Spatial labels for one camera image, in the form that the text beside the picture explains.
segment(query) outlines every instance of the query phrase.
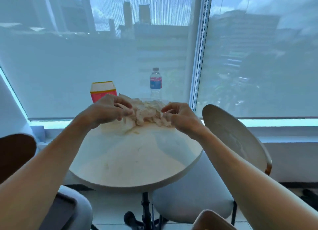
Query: forearm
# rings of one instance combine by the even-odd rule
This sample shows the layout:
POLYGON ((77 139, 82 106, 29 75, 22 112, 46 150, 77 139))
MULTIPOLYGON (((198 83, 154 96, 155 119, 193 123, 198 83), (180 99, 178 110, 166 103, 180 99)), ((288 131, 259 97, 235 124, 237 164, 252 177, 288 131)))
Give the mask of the forearm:
POLYGON ((75 119, 46 148, 0 185, 3 229, 38 229, 89 131, 75 119))
POLYGON ((196 140, 254 230, 317 228, 318 214, 313 208, 229 149, 207 128, 200 129, 196 140))

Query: table base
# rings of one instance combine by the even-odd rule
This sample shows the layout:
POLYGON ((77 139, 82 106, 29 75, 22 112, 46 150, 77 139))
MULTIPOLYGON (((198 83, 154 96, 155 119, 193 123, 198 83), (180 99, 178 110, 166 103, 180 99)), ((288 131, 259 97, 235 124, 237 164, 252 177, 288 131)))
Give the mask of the table base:
MULTIPOLYGON (((148 192, 142 193, 141 205, 143 208, 142 222, 136 220, 133 212, 126 212, 124 216, 124 222, 127 226, 131 227, 133 230, 161 230, 162 225, 169 220, 163 216, 159 216, 159 219, 152 219, 149 211, 149 199, 148 192)), ((152 218, 154 217, 154 208, 152 208, 152 218)))

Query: table top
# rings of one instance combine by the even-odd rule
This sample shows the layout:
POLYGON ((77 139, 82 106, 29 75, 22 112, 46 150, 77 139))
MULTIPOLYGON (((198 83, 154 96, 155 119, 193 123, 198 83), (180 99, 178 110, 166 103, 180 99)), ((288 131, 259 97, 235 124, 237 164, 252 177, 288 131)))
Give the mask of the table top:
POLYGON ((149 192, 184 176, 202 147, 172 127, 145 123, 125 132, 122 121, 85 137, 70 171, 84 185, 116 192, 149 192))

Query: crumpled plastic bag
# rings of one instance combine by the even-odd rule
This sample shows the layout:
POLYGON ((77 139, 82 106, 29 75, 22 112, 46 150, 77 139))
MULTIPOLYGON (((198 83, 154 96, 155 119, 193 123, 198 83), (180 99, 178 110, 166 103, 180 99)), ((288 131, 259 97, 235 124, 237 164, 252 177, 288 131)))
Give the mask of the crumpled plastic bag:
MULTIPOLYGON (((122 94, 119 94, 119 97, 122 97, 133 105, 134 113, 130 116, 123 117, 123 122, 127 128, 132 129, 136 125, 143 126, 145 122, 155 123, 159 127, 172 127, 171 123, 162 116, 161 109, 165 106, 163 102, 157 100, 142 101, 138 98, 131 99, 122 94)), ((123 109, 127 108, 122 104, 118 104, 118 106, 123 109)))

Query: blue and red label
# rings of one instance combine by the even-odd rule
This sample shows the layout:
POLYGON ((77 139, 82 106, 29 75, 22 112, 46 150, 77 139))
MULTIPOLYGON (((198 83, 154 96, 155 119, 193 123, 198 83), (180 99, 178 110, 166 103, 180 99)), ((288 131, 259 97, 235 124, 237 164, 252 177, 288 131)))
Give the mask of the blue and red label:
POLYGON ((150 88, 158 90, 162 88, 162 78, 150 78, 150 88))

